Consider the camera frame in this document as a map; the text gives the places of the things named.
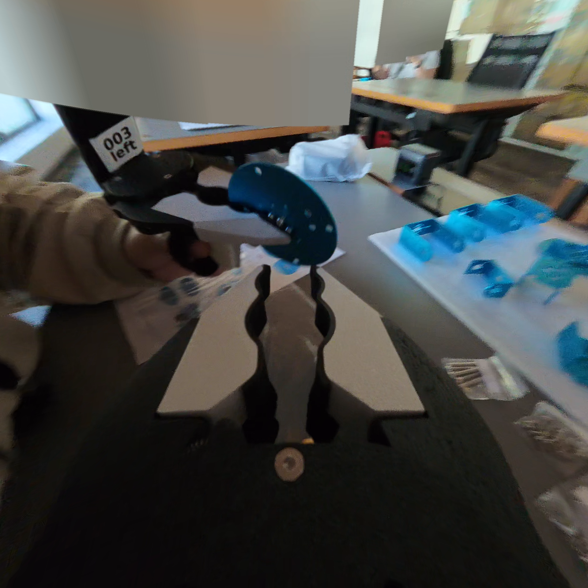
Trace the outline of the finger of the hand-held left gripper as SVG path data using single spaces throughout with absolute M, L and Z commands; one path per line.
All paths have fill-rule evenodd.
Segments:
M 203 186 L 193 183 L 189 186 L 189 193 L 207 206 L 230 206 L 229 191 L 225 187 Z
M 189 192 L 166 196 L 153 211 L 169 225 L 168 246 L 173 259 L 194 272 L 217 272 L 231 267 L 224 259 L 240 246 L 288 245 L 291 235 L 275 218 L 239 203 L 207 206 Z

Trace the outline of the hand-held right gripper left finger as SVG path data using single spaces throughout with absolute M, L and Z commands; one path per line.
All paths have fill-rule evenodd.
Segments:
M 230 420 L 250 443 L 275 442 L 277 393 L 261 342 L 269 293 L 270 267 L 257 266 L 202 313 L 158 416 Z

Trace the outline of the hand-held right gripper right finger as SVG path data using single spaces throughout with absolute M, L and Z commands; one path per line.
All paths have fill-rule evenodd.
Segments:
M 380 425 L 421 418 L 426 409 L 381 315 L 324 269 L 311 268 L 315 326 L 322 335 L 309 393 L 306 432 L 333 442 L 343 430 L 378 440 Z

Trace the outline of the blue round metal disc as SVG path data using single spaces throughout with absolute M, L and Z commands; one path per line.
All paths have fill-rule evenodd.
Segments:
M 231 176 L 232 206 L 252 212 L 289 236 L 283 245 L 263 245 L 274 258 L 300 266 L 327 262 L 337 246 L 337 229 L 330 209 L 304 180 L 282 166 L 251 163 Z

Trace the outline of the person's left forearm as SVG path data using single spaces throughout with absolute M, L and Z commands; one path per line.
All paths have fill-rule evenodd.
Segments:
M 131 226 L 101 195 L 1 162 L 1 303 L 94 305 L 157 285 L 124 251 Z

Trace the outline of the wood-edged office desk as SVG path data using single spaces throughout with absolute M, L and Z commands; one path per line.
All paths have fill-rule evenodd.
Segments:
M 587 116 L 544 123 L 536 132 L 540 138 L 587 147 Z M 551 196 L 548 205 L 559 219 L 587 227 L 587 157 L 578 161 Z
M 203 156 L 228 156 L 237 165 L 242 165 L 254 153 L 271 149 L 287 153 L 298 142 L 330 130 L 329 126 L 225 126 L 185 130 L 176 121 L 136 117 L 135 122 L 147 153 L 190 151 Z
M 437 79 L 356 80 L 348 130 L 356 130 L 360 116 L 396 122 L 408 129 L 408 142 L 432 142 L 442 153 L 442 165 L 466 178 L 474 164 L 495 153 L 511 118 L 566 94 Z

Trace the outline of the person's left hand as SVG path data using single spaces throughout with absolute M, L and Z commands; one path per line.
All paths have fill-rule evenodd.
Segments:
M 123 240 L 123 251 L 134 268 L 154 281 L 170 283 L 194 275 L 173 259 L 167 234 L 145 235 L 131 227 Z

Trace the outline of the white assembly instruction sheet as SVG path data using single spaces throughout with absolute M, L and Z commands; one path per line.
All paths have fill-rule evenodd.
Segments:
M 184 276 L 171 283 L 115 302 L 115 309 L 136 364 L 149 360 L 189 320 L 261 265 L 271 269 L 270 292 L 309 274 L 311 267 L 286 262 L 261 246 L 242 245 L 240 266 L 217 277 Z

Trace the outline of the white foam sheet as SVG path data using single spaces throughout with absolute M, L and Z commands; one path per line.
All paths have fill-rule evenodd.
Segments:
M 587 244 L 587 232 L 552 220 L 468 244 L 459 254 L 435 246 L 430 261 L 421 262 L 399 245 L 401 228 L 368 236 L 368 241 L 401 268 L 441 306 L 509 362 L 564 410 L 587 412 L 587 387 L 577 384 L 559 366 L 556 336 L 578 322 L 587 337 L 587 278 L 577 278 L 548 305 L 544 286 L 525 282 L 500 299 L 482 294 L 483 280 L 464 271 L 475 259 L 494 260 L 518 280 L 548 239 Z

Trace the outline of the white plastic-wrapped bundle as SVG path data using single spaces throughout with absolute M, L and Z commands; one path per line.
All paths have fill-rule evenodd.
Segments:
M 372 158 L 360 135 L 342 135 L 297 143 L 286 169 L 305 181 L 354 182 L 371 172 Z

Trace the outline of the pile of small screw bags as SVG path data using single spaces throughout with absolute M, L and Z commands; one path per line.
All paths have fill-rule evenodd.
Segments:
M 496 356 L 446 358 L 443 367 L 473 401 L 518 401 L 529 391 Z M 563 481 L 541 493 L 536 504 L 587 562 L 587 426 L 546 401 L 537 402 L 514 426 L 564 474 Z

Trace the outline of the small grey charger device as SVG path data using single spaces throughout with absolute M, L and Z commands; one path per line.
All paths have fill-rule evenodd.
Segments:
M 402 190 L 430 185 L 433 170 L 439 165 L 442 152 L 420 143 L 402 146 L 398 152 L 392 184 Z

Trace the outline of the person's beige jacket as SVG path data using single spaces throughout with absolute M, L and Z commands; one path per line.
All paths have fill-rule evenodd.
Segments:
M 15 447 L 15 412 L 40 359 L 40 326 L 49 307 L 20 311 L 1 308 L 1 474 L 9 469 Z

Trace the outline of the black office chair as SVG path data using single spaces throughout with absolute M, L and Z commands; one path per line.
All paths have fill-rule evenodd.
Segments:
M 494 34 L 466 78 L 466 83 L 516 91 L 523 89 L 554 36 L 555 32 L 533 35 Z

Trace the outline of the stack of cardboard boxes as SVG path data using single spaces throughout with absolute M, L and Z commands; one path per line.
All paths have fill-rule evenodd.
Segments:
M 469 42 L 473 65 L 493 34 L 555 33 L 526 89 L 587 87 L 587 1 L 455 1 L 446 37 Z

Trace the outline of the blue metal U bracket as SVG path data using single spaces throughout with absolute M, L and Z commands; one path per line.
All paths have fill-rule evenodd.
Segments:
M 436 219 L 404 225 L 399 245 L 421 262 L 432 259 L 435 246 L 442 246 L 453 254 L 463 252 L 466 247 L 463 237 Z
M 478 203 L 451 211 L 445 226 L 468 243 L 480 243 L 500 232 L 495 214 Z
M 525 224 L 546 224 L 555 217 L 548 205 L 524 195 L 511 195 L 505 199 L 506 205 L 524 218 Z
M 525 216 L 510 206 L 508 198 L 495 199 L 481 209 L 482 224 L 497 233 L 513 232 L 525 224 Z

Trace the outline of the small blue U bracket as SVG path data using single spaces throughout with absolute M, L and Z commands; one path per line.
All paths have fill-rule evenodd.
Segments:
M 467 266 L 465 275 L 483 280 L 482 294 L 486 298 L 504 298 L 514 287 L 514 280 L 494 260 L 475 259 Z

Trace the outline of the blue angled bracket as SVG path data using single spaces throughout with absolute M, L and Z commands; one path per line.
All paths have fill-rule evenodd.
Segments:
M 536 260 L 522 276 L 522 281 L 532 281 L 550 289 L 550 294 L 543 301 L 543 305 L 548 305 L 572 284 L 575 277 L 567 262 L 548 256 Z

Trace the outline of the wide blue perforated bracket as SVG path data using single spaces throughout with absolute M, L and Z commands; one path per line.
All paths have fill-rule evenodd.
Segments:
M 570 323 L 557 334 L 556 347 L 562 371 L 587 387 L 587 339 L 581 335 L 578 322 Z

